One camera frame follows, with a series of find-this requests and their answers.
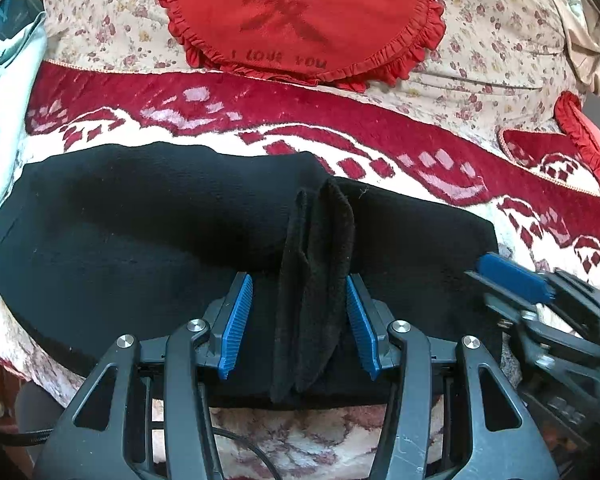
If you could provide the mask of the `large red heart pillow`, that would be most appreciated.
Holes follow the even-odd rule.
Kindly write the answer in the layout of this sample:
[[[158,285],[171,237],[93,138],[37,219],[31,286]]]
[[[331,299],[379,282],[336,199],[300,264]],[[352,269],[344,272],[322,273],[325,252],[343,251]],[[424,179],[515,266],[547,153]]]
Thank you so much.
[[[158,0],[193,68],[364,92],[445,34],[439,0]]]

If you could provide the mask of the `black pants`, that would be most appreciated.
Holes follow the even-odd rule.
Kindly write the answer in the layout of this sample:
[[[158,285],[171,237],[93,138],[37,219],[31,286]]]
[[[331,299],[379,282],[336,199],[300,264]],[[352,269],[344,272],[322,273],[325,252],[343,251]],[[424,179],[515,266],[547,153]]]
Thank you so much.
[[[0,295],[58,363],[87,375],[114,338],[170,335],[253,280],[237,365],[212,403],[376,404],[346,279],[424,334],[502,340],[467,272],[498,247],[467,211],[330,176],[308,153],[240,157],[202,146],[104,145],[23,169],[0,207]]]

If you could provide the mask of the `red and white plush blanket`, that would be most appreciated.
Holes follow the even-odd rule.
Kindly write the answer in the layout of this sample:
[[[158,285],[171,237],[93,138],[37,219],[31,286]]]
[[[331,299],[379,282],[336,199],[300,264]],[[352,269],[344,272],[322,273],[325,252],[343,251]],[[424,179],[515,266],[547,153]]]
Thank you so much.
[[[337,92],[212,73],[116,74],[43,62],[27,102],[22,166],[99,145],[203,145],[238,156],[311,153],[336,177],[460,206],[493,223],[501,254],[564,269],[600,288],[600,192],[559,133],[524,133],[506,155],[491,141]],[[513,140],[517,141],[515,132]],[[82,377],[50,356],[0,296],[0,363],[66,405]],[[287,478],[356,479],[370,471],[384,408],[306,415],[214,410],[273,451]]]

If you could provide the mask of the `grey fleece jacket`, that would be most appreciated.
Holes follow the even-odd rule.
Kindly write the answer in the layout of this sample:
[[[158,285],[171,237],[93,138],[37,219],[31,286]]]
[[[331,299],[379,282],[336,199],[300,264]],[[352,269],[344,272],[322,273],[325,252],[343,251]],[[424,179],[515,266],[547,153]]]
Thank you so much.
[[[12,185],[31,90],[47,46],[46,14],[0,40],[0,203]]]

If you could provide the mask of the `beige curtain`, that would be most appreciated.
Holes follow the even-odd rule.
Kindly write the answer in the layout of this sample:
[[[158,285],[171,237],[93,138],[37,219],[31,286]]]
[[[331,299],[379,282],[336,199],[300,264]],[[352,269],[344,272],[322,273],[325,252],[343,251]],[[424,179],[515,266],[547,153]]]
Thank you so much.
[[[553,0],[562,20],[574,73],[600,96],[600,9],[593,0]]]

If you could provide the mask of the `floral beige quilt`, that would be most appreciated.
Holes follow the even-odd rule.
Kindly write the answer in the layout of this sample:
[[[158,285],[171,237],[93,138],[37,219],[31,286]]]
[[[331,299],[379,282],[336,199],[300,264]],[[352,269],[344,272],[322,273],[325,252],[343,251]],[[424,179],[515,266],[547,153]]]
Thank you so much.
[[[480,144],[503,129],[555,131],[562,92],[583,89],[553,0],[440,0],[445,35],[406,79],[373,82],[361,102]],[[186,70],[158,0],[43,0],[46,58],[82,70]]]

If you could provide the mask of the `teal bag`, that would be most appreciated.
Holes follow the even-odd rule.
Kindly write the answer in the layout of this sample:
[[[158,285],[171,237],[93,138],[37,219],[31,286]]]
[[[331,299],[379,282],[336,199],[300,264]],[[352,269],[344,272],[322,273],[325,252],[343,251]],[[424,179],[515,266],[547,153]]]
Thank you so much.
[[[1,0],[0,40],[15,37],[43,11],[41,0]]]

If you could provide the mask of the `small red ruffled pillow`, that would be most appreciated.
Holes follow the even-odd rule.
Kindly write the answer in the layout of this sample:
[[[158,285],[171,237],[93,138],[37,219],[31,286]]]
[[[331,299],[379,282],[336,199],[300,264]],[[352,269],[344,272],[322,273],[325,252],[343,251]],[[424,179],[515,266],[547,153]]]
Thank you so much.
[[[560,130],[578,149],[600,186],[600,128],[584,114],[579,98],[570,91],[560,94],[554,116]]]

